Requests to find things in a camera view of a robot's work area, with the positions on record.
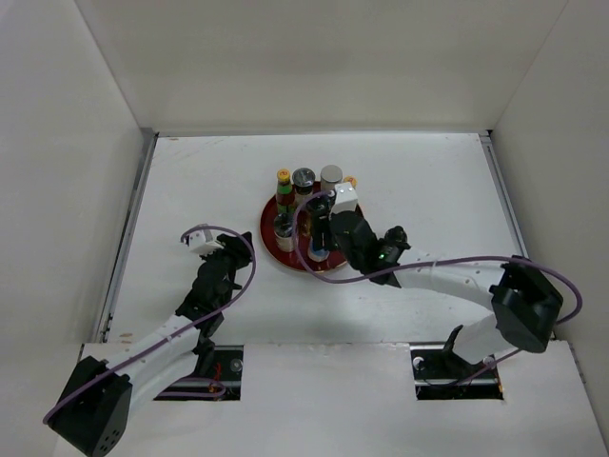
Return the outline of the ketchup bottle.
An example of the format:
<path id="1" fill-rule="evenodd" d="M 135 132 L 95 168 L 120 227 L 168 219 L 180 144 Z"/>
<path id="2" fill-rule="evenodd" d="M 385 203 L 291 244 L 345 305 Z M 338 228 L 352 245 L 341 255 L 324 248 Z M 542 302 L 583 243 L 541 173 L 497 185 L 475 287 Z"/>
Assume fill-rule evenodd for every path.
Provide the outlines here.
<path id="1" fill-rule="evenodd" d="M 348 184 L 350 184 L 350 185 L 351 185 L 353 188 L 355 188 L 355 187 L 357 187 L 357 183 L 358 183 L 358 181 L 357 181 L 357 179 L 356 179 L 354 176 L 352 176 L 352 175 L 348 175 L 348 176 L 345 176 L 345 178 L 344 178 L 344 183 L 348 183 Z"/>
<path id="2" fill-rule="evenodd" d="M 277 171 L 275 202 L 279 214 L 292 214 L 294 212 L 295 190 L 288 169 Z"/>

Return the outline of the tall pearl jar blue label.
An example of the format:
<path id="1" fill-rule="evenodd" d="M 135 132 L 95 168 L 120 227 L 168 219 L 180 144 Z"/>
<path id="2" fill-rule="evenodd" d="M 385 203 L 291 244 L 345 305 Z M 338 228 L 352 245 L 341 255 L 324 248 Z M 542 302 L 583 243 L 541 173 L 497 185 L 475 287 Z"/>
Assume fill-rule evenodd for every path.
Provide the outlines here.
<path id="1" fill-rule="evenodd" d="M 326 165 L 320 173 L 321 191 L 331 191 L 344 179 L 343 171 L 336 165 Z"/>

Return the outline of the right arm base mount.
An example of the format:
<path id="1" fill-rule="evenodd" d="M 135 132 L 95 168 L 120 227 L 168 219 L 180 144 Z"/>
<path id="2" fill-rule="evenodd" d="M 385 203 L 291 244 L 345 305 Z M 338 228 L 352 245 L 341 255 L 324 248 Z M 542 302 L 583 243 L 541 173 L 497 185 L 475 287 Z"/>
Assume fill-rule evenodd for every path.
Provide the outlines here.
<path id="1" fill-rule="evenodd" d="M 475 365 L 453 353 L 453 346 L 463 326 L 454 328 L 446 342 L 410 347 L 411 367 L 416 398 L 419 401 L 502 400 L 499 374 L 487 369 L 484 362 Z"/>

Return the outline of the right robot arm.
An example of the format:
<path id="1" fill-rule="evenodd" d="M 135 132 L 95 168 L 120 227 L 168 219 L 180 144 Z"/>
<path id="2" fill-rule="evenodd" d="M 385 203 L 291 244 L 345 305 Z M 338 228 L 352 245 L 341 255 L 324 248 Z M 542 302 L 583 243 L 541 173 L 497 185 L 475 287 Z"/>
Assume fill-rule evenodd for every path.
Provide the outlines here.
<path id="1" fill-rule="evenodd" d="M 441 355 L 448 374 L 463 376 L 485 357 L 510 348 L 546 351 L 563 298 L 531 261 L 519 256 L 442 260 L 413 248 L 400 226 L 378 237 L 353 204 L 336 203 L 318 224 L 365 280 L 426 289 L 487 310 L 478 322 L 451 331 Z"/>

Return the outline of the black-lid shaker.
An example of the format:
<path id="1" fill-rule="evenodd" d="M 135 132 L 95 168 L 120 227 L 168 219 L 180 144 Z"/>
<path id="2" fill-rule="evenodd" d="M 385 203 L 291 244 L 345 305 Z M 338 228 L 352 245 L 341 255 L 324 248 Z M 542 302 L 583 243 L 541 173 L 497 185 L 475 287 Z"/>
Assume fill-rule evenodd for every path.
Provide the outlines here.
<path id="1" fill-rule="evenodd" d="M 308 201 L 301 210 L 301 233 L 305 237 L 310 237 L 313 230 L 314 216 L 319 212 L 321 200 L 319 197 Z"/>
<path id="2" fill-rule="evenodd" d="M 293 214 L 289 212 L 279 213 L 273 220 L 273 231 L 277 248 L 286 253 L 295 250 L 293 239 L 294 223 Z"/>
<path id="3" fill-rule="evenodd" d="M 384 235 L 384 240 L 388 245 L 402 249 L 411 249 L 408 244 L 407 234 L 402 226 L 390 228 Z"/>

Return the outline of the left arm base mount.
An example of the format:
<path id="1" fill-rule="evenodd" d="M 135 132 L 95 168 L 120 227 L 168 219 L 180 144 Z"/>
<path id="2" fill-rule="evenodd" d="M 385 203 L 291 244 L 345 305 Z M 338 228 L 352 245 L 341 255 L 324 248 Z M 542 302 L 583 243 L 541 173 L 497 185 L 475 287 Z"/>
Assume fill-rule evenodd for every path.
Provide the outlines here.
<path id="1" fill-rule="evenodd" d="M 154 398 L 155 401 L 239 401 L 245 348 L 216 346 L 199 356 L 196 368 Z"/>

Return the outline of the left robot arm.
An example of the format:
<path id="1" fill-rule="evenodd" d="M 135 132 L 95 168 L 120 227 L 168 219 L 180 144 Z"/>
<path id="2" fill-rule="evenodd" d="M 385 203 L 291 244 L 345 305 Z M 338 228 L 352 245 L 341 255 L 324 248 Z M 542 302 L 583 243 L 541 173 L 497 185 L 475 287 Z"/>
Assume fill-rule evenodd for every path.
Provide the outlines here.
<path id="1" fill-rule="evenodd" d="M 212 371 L 210 338 L 246 290 L 237 273 L 257 267 L 251 233 L 221 228 L 213 236 L 212 230 L 201 225 L 181 237 L 203 262 L 176 311 L 129 348 L 104 360 L 80 360 L 44 417 L 47 427 L 82 454 L 108 455 L 138 407 L 187 376 L 200 380 Z"/>

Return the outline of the silver-lid spice shaker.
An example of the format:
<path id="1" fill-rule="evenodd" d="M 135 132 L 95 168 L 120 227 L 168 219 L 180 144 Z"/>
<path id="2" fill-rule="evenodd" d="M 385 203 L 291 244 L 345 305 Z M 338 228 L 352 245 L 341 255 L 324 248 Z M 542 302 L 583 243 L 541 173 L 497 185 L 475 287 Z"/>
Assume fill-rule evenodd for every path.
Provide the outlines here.
<path id="1" fill-rule="evenodd" d="M 305 198 L 313 193 L 316 174 L 309 168 L 298 168 L 292 173 L 292 183 L 295 191 L 295 206 L 298 207 Z"/>

